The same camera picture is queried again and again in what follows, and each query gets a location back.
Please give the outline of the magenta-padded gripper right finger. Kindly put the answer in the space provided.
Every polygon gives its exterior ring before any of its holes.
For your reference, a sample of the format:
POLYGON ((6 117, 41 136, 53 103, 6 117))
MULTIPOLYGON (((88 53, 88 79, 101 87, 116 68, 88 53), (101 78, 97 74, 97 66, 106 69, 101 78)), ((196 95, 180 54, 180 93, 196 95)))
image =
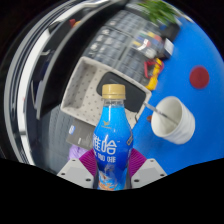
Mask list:
POLYGON ((128 188, 135 189, 148 185, 166 176, 166 172, 154 159, 147 159, 138 150, 131 151, 128 164, 128 188))

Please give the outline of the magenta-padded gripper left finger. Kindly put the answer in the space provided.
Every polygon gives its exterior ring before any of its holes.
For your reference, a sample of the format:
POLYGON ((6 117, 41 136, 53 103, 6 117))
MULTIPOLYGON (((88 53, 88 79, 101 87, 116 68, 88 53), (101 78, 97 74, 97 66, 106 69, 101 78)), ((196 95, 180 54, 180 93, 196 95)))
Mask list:
POLYGON ((78 186, 96 189, 98 167, 93 150, 89 150, 79 159, 72 158, 59 171, 58 176, 78 186))

